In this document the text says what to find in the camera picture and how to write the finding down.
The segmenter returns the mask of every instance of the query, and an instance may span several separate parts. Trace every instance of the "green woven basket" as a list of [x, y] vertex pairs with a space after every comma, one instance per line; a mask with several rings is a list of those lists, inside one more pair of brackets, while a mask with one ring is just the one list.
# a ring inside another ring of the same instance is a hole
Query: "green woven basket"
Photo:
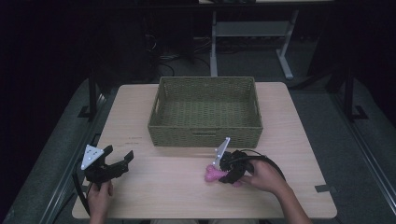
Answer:
[[262, 116], [253, 77], [162, 77], [148, 131], [156, 147], [254, 148]]

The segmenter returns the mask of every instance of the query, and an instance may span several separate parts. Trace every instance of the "dark background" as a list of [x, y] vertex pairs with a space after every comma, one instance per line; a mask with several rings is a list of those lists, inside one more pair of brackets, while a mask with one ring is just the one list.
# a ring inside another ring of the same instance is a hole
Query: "dark background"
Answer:
[[[385, 1], [344, 4], [348, 2], [337, 1], [324, 18], [302, 10], [293, 38], [320, 36], [308, 75], [335, 63], [349, 67], [396, 125], [396, 8]], [[148, 28], [142, 22], [146, 12], [76, 10], [79, 4], [0, 3], [1, 220], [90, 72], [96, 72], [102, 91], [108, 84], [148, 82], [155, 76], [155, 58], [145, 51], [144, 34], [149, 29], [162, 37], [159, 44], [184, 49], [181, 53], [186, 55], [191, 54], [193, 35], [210, 32], [205, 11], [157, 13], [146, 20]], [[323, 24], [320, 35], [318, 27]]]

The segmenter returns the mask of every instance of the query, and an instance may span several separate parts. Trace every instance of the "floor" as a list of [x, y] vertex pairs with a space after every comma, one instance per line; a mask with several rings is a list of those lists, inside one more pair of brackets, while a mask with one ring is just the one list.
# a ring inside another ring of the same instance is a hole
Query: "floor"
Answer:
[[[293, 80], [283, 77], [275, 49], [279, 40], [265, 40], [259, 48], [244, 46], [233, 53], [218, 55], [220, 76], [252, 76], [256, 81], [280, 81], [289, 87], [306, 80], [306, 72], [315, 42], [294, 41], [287, 59]], [[193, 62], [183, 58], [160, 65], [160, 76], [209, 76], [209, 53], [197, 53]], [[343, 93], [329, 94], [325, 77], [303, 90], [290, 91], [306, 134], [317, 157], [323, 176], [331, 187], [338, 214], [333, 219], [313, 220], [314, 223], [396, 223], [382, 189], [363, 156], [355, 129], [371, 149], [389, 182], [396, 184], [396, 131], [375, 105], [370, 93], [355, 81], [355, 105], [360, 105], [368, 119], [350, 123], [344, 116], [340, 99]], [[86, 144], [97, 141], [118, 87], [108, 87], [98, 102], [98, 114], [93, 121], [78, 118], [80, 109], [88, 105], [88, 81], [81, 83], [53, 130], [34, 169], [8, 213], [4, 223], [88, 223], [71, 215], [77, 196], [70, 174], [78, 155]], [[112, 220], [108, 223], [139, 223], [141, 220]], [[283, 219], [271, 223], [285, 223]]]

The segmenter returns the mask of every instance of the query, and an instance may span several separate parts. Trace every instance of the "person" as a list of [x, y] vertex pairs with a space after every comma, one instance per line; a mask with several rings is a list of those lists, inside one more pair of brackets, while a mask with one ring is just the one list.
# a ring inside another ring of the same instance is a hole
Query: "person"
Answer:
[[[279, 200], [285, 219], [289, 224], [312, 223], [301, 207], [292, 188], [274, 167], [264, 161], [252, 160], [249, 162], [253, 165], [255, 172], [252, 175], [242, 176], [241, 181], [259, 190], [273, 193]], [[96, 185], [92, 184], [92, 189], [88, 194], [91, 224], [105, 223], [110, 202], [109, 198], [112, 195], [113, 185], [111, 181], [102, 184], [100, 190]]]

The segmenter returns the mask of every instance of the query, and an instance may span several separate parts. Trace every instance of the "pink object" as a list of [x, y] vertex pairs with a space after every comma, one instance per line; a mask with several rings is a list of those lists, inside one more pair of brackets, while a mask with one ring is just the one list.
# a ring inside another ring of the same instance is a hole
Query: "pink object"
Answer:
[[[208, 165], [206, 167], [205, 181], [213, 182], [215, 180], [219, 180], [220, 178], [224, 177], [227, 174], [228, 174], [228, 172], [218, 170], [218, 169], [216, 169], [216, 167], [214, 165]], [[235, 183], [233, 183], [233, 186], [236, 188], [241, 187], [242, 182], [238, 180]]]

